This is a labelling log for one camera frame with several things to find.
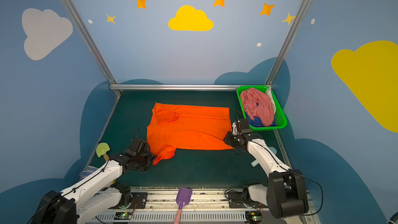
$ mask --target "green spatula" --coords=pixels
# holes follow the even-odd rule
[[[109,148],[109,145],[107,143],[99,143],[96,149],[97,152],[97,156],[101,157],[103,155],[103,158],[105,159],[105,161],[109,160],[109,156],[106,153],[107,151],[109,151],[111,148]]]

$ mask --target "metal rail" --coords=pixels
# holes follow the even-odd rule
[[[242,85],[111,84],[112,90],[236,91]]]
[[[304,16],[307,13],[307,10],[310,7],[311,2],[312,0],[301,0],[300,6],[298,7],[298,10],[296,12],[296,17],[293,19],[293,23],[290,26],[289,31],[287,32],[281,50],[279,51],[279,54],[276,57],[274,65],[272,66],[271,71],[269,72],[269,75],[265,83],[266,85],[268,84],[271,85],[272,82],[274,81],[276,73],[278,72],[279,68],[282,65],[282,62],[287,54],[287,51],[289,50],[289,47],[292,44],[297,31],[299,30],[300,24],[304,19]]]
[[[72,0],[61,0],[64,4],[67,12],[69,13],[70,17],[72,18],[73,22],[75,23],[77,29],[81,33],[84,41],[87,43],[87,46],[90,48],[94,58],[97,60],[98,65],[101,67],[102,72],[105,74],[106,78],[108,79],[109,83],[116,84],[116,80],[113,77],[111,70],[109,69],[108,65],[105,62],[100,50],[98,49],[96,43],[94,42],[93,37],[91,36],[90,32],[88,31],[86,25],[82,17],[80,16],[79,12],[77,11],[76,6],[74,5]],[[115,91],[117,96],[120,96],[120,91]]]

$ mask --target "white cloth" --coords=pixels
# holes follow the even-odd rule
[[[268,87],[268,89],[266,90],[266,95],[268,95],[269,99],[271,100],[272,107],[273,107],[274,114],[275,114],[275,112],[276,112],[276,105],[275,105],[275,101],[273,100],[272,93],[271,93],[271,88],[270,88],[270,87]]]

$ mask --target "light blue object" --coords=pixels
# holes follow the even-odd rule
[[[274,153],[274,155],[276,155],[277,151],[274,147],[268,147],[268,148],[272,151],[272,153]]]
[[[256,160],[254,160],[253,162],[251,162],[250,164],[251,164],[251,166],[255,167],[255,166],[258,164],[258,161],[257,161],[257,159],[256,159]]]

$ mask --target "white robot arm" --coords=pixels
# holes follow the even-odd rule
[[[250,201],[268,206],[275,218],[308,212],[308,200],[304,177],[299,170],[292,170],[268,148],[257,132],[252,132],[247,119],[232,124],[233,132],[224,138],[227,145],[247,150],[261,165],[268,177],[267,187],[256,184],[247,187]]]
[[[44,195],[32,223],[84,224],[110,207],[127,206],[131,202],[130,187],[115,183],[100,190],[129,170],[146,171],[155,158],[147,142],[133,140],[125,152],[111,157],[82,181],[59,193]]]

